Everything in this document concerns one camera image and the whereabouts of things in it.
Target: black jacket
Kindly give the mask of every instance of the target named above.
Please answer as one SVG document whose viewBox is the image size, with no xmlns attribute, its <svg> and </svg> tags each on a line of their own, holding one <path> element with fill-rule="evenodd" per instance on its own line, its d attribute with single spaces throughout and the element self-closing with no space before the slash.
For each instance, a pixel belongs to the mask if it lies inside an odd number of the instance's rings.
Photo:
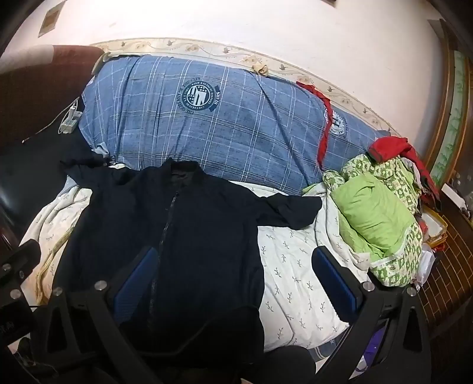
<svg viewBox="0 0 473 384">
<path fill-rule="evenodd" d="M 260 198 L 205 174 L 196 162 L 172 159 L 142 171 L 91 163 L 65 168 L 93 193 L 54 287 L 77 291 L 110 281 L 150 245 L 159 258 L 154 279 L 122 327 L 136 348 L 198 365 L 252 362 L 262 354 L 258 225 L 304 228 L 320 198 Z"/>
</svg>

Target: white wall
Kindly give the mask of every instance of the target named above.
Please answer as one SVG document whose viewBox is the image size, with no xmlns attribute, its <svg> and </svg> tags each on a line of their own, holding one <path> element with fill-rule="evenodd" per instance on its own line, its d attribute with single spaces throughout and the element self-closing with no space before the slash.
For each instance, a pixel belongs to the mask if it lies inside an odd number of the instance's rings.
<svg viewBox="0 0 473 384">
<path fill-rule="evenodd" d="M 425 0 L 68 0 L 38 38 L 46 0 L 6 53 L 35 44 L 186 37 L 241 46 L 302 67 L 355 96 L 423 153 L 437 116 L 441 51 Z"/>
</svg>

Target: white floral sheet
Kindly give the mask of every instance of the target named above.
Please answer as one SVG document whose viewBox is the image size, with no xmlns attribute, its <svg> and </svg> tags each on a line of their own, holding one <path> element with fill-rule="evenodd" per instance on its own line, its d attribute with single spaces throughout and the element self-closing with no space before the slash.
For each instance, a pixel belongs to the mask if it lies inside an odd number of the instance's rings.
<svg viewBox="0 0 473 384">
<path fill-rule="evenodd" d="M 270 196 L 276 189 L 238 183 L 258 196 Z M 22 242 L 33 238 L 42 255 L 38 266 L 23 282 L 31 305 L 47 301 L 68 234 L 88 205 L 91 191 L 75 186 L 44 207 L 33 220 Z M 325 245 L 343 266 L 364 281 L 366 272 L 355 266 L 358 258 L 338 236 L 338 213 L 323 184 L 307 195 L 319 195 L 323 205 L 315 223 L 294 231 L 289 228 L 259 227 L 258 244 L 264 267 L 265 290 L 260 307 L 265 350 L 283 345 L 314 348 L 339 335 L 348 326 L 342 322 L 312 270 L 312 251 Z"/>
</svg>

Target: zipper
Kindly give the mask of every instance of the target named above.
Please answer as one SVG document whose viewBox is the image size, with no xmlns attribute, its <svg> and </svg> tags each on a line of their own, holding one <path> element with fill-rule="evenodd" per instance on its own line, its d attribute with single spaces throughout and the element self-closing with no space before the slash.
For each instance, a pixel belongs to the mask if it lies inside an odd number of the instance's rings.
<svg viewBox="0 0 473 384">
<path fill-rule="evenodd" d="M 157 274 L 159 270 L 159 265 L 161 263 L 161 255 L 163 253 L 163 248 L 164 248 L 164 241 L 166 239 L 166 233 L 167 229 L 169 227 L 169 224 L 172 221 L 173 218 L 173 212 L 174 212 L 174 203 L 176 201 L 177 196 L 179 196 L 180 189 L 175 193 L 171 205 L 169 206 L 169 211 L 167 213 L 167 221 L 166 225 L 164 226 L 163 233 L 161 234 L 161 240 L 159 241 L 159 247 L 158 247 L 158 266 L 156 268 L 156 276 L 154 277 L 152 283 L 151 283 L 151 291 L 150 291 L 150 297 L 149 297 L 149 307 L 148 307 L 148 331 L 150 335 L 154 333 L 154 295 L 156 292 L 156 282 L 157 282 Z"/>
</svg>

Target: green decorative panel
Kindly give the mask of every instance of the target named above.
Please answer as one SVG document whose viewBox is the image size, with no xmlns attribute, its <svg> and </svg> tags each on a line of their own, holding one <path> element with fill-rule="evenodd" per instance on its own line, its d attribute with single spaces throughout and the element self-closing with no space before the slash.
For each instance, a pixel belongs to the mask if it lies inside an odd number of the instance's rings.
<svg viewBox="0 0 473 384">
<path fill-rule="evenodd" d="M 454 52 L 455 56 L 455 84 L 453 88 L 452 108 L 448 118 L 447 130 L 440 146 L 434 166 L 430 176 L 434 183 L 441 187 L 440 183 L 444 180 L 446 172 L 452 161 L 452 155 L 455 144 L 459 137 L 460 123 L 462 119 L 463 100 L 465 91 L 465 58 L 459 51 Z"/>
</svg>

